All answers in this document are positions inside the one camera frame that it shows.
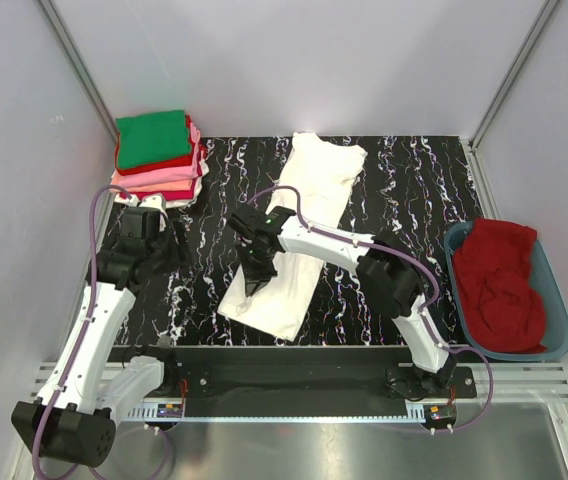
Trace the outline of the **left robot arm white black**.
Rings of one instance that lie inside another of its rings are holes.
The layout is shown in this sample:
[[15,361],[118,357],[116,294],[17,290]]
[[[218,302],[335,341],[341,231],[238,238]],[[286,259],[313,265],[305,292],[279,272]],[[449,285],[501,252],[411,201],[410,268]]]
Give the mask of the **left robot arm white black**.
[[96,254],[81,307],[52,374],[32,401],[19,401],[11,423],[33,460],[98,467],[117,426],[151,393],[179,386],[177,359],[167,347],[143,347],[103,385],[117,333],[149,279],[183,264],[177,224],[158,208],[129,207],[115,239]]

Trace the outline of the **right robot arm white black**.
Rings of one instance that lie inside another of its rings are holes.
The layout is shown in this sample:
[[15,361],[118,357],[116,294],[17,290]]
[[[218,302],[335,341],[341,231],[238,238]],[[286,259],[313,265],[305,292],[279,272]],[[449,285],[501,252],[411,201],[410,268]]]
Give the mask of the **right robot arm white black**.
[[388,385],[407,399],[440,396],[454,383],[456,361],[436,332],[415,259],[391,247],[388,235],[372,236],[313,225],[292,209],[265,213],[243,205],[228,225],[239,236],[236,250],[251,298],[278,276],[275,257],[302,254],[355,275],[367,306],[394,322],[411,352],[413,371],[389,374]]

